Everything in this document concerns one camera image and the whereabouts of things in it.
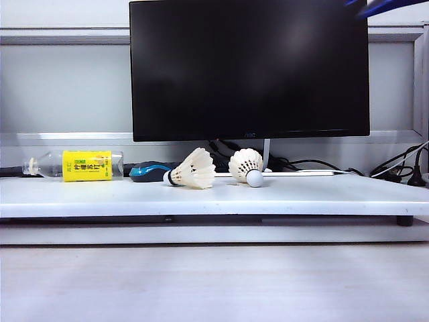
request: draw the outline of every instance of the blue object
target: blue object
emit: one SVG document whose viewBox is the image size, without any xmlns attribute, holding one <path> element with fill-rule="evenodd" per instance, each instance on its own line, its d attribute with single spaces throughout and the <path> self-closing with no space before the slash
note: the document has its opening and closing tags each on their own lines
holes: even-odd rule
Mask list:
<svg viewBox="0 0 429 322">
<path fill-rule="evenodd" d="M 134 182 L 159 182 L 162 181 L 164 173 L 171 171 L 180 163 L 163 163 L 148 161 L 136 164 L 130 171 L 129 177 Z"/>
<path fill-rule="evenodd" d="M 350 5 L 356 1 L 357 0 L 347 0 L 345 5 Z M 422 2 L 427 2 L 427 0 L 374 0 L 362 8 L 358 13 L 358 17 L 365 19 L 373 15 L 378 15 L 379 13 Z"/>
</svg>

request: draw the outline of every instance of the desk surface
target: desk surface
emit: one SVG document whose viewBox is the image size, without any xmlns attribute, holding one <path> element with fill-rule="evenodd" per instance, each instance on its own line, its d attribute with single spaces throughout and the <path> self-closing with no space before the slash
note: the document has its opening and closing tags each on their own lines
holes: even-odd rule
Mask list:
<svg viewBox="0 0 429 322">
<path fill-rule="evenodd" d="M 1 317 L 429 321 L 429 244 L 3 248 Z"/>
<path fill-rule="evenodd" d="M 354 175 L 270 177 L 264 186 L 217 178 L 194 190 L 160 182 L 58 182 L 0 179 L 0 215 L 429 215 L 429 189 Z"/>
</svg>

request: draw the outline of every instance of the gray wall trim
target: gray wall trim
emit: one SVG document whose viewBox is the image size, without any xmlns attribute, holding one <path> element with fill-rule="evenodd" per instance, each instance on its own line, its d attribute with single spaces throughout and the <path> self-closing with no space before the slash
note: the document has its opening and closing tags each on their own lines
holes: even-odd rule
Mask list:
<svg viewBox="0 0 429 322">
<path fill-rule="evenodd" d="M 369 26 L 369 42 L 414 42 L 423 24 Z M 129 44 L 129 28 L 0 28 L 1 45 Z"/>
<path fill-rule="evenodd" d="M 131 132 L 2 133 L 0 138 L 2 146 L 171 146 L 180 143 L 133 142 Z M 423 142 L 422 136 L 413 130 L 371 131 L 370 136 L 362 137 L 276 140 L 288 140 L 295 144 L 415 144 Z"/>
</svg>

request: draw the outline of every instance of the white cable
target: white cable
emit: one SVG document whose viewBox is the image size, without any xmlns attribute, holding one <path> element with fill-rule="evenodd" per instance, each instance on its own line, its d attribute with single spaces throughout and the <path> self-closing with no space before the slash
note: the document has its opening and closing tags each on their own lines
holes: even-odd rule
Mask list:
<svg viewBox="0 0 429 322">
<path fill-rule="evenodd" d="M 357 173 L 353 173 L 353 172 L 349 172 L 349 171 L 341 171 L 341 170 L 327 170 L 327 169 L 323 169 L 323 170 L 316 170 L 316 169 L 307 169 L 307 170 L 299 170 L 298 172 L 332 172 L 332 173 L 341 173 L 341 174 L 355 174 L 358 175 Z"/>
<path fill-rule="evenodd" d="M 424 142 L 421 146 L 419 146 L 417 149 L 415 149 L 409 156 L 407 156 L 405 159 L 401 159 L 398 163 L 394 164 L 390 168 L 387 168 L 384 171 L 381 171 L 377 174 L 374 174 L 371 176 L 371 178 L 375 178 L 376 176 L 379 176 L 380 174 L 386 173 L 387 171 L 390 171 L 391 169 L 395 168 L 396 166 L 399 166 L 402 162 L 406 161 L 407 159 L 411 158 L 414 154 L 419 152 L 422 148 L 426 146 L 426 144 L 429 144 L 429 141 Z"/>
</svg>

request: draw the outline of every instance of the plastic water bottle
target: plastic water bottle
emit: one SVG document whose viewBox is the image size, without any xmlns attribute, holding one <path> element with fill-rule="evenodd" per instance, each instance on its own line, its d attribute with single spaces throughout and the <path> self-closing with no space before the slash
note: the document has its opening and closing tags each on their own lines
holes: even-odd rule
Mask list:
<svg viewBox="0 0 429 322">
<path fill-rule="evenodd" d="M 49 151 L 30 158 L 22 166 L 24 174 L 64 181 L 99 181 L 123 177 L 123 153 L 118 151 Z"/>
</svg>

